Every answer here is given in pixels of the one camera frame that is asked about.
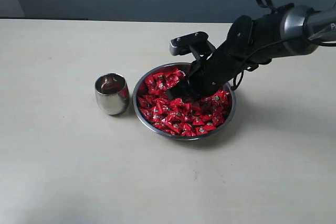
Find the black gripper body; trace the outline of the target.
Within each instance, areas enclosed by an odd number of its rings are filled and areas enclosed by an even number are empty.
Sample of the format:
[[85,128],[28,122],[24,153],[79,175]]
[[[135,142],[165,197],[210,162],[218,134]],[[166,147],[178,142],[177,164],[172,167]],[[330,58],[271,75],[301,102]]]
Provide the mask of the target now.
[[195,60],[187,76],[191,94],[198,97],[213,95],[229,80],[249,67],[249,62],[217,49],[206,60]]

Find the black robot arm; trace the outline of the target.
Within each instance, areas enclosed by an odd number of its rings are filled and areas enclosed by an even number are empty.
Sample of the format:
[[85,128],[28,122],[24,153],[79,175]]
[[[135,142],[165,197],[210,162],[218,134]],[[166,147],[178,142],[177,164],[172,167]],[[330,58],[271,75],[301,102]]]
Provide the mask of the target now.
[[317,11],[290,3],[259,19],[242,15],[231,25],[225,41],[214,47],[208,34],[198,31],[170,41],[171,55],[192,54],[186,77],[168,89],[170,100],[213,95],[228,81],[236,90],[244,72],[252,72],[274,58],[302,56],[319,46],[335,46],[335,8]]

